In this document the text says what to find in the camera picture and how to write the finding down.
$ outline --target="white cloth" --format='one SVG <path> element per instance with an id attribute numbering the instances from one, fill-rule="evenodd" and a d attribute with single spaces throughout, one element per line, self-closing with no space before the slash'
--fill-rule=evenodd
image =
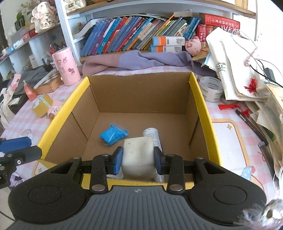
<path id="1" fill-rule="evenodd" d="M 13 93 L 10 90 L 10 87 L 7 88 L 3 88 L 0 96 L 3 94 L 4 99 L 3 101 L 0 102 L 0 121 L 3 125 L 4 128 L 6 128 L 9 123 L 12 121 L 12 119 L 14 118 L 15 114 L 10 110 L 8 103 L 12 100 L 13 97 Z"/>

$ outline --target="gray cloth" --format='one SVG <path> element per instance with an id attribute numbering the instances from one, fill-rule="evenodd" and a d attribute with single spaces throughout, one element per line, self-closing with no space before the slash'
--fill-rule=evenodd
<path id="1" fill-rule="evenodd" d="M 42 78 L 44 78 L 48 72 L 45 71 L 44 67 L 41 66 L 36 70 L 30 70 L 27 72 L 23 72 L 21 79 L 19 81 L 18 87 L 16 88 L 14 95 L 19 95 L 25 93 L 23 90 L 23 80 L 28 83 L 31 87 L 34 87 Z"/>

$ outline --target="white soap bar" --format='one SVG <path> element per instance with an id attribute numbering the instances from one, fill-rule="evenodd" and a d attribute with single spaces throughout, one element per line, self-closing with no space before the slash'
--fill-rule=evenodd
<path id="1" fill-rule="evenodd" d="M 151 136 L 125 139 L 122 158 L 124 178 L 146 180 L 157 176 L 153 147 Z"/>

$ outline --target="red tassel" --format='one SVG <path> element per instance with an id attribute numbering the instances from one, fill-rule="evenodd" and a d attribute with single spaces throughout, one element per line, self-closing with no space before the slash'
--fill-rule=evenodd
<path id="1" fill-rule="evenodd" d="M 250 85 L 245 86 L 245 89 L 247 89 L 250 93 L 256 94 L 256 80 L 254 78 L 251 78 Z"/>
<path id="2" fill-rule="evenodd" d="M 242 110 L 241 112 L 242 112 L 242 114 L 245 115 L 246 118 L 249 118 L 249 117 L 250 117 L 249 109 L 246 109 L 245 111 Z"/>
<path id="3" fill-rule="evenodd" d="M 236 105 L 236 104 L 230 104 L 230 105 L 218 105 L 219 109 L 220 110 L 223 110 L 223 109 L 241 109 L 241 107 L 239 105 Z"/>
<path id="4" fill-rule="evenodd" d="M 218 105 L 220 110 L 224 110 L 224 109 L 239 109 L 241 111 L 241 113 L 246 117 L 249 118 L 250 117 L 250 113 L 249 113 L 249 109 L 246 109 L 245 111 L 243 111 L 243 109 L 241 108 L 241 106 L 236 105 L 236 104 L 230 104 L 230 105 Z"/>

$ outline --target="figurine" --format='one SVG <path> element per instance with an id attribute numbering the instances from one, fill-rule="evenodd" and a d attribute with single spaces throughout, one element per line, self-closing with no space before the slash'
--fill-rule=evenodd
<path id="1" fill-rule="evenodd" d="M 193 39 L 190 39 L 189 41 L 185 41 L 185 48 L 186 51 L 192 55 L 198 55 L 198 53 L 201 50 L 201 42 L 198 36 L 195 36 Z"/>
<path id="2" fill-rule="evenodd" d="M 64 0 L 64 4 L 67 13 L 87 5 L 85 0 Z"/>
<path id="3" fill-rule="evenodd" d="M 41 2 L 32 10 L 32 22 L 35 23 L 35 32 L 39 33 L 42 30 L 55 26 L 58 20 L 55 18 L 57 13 L 56 8 L 50 6 L 48 2 Z"/>

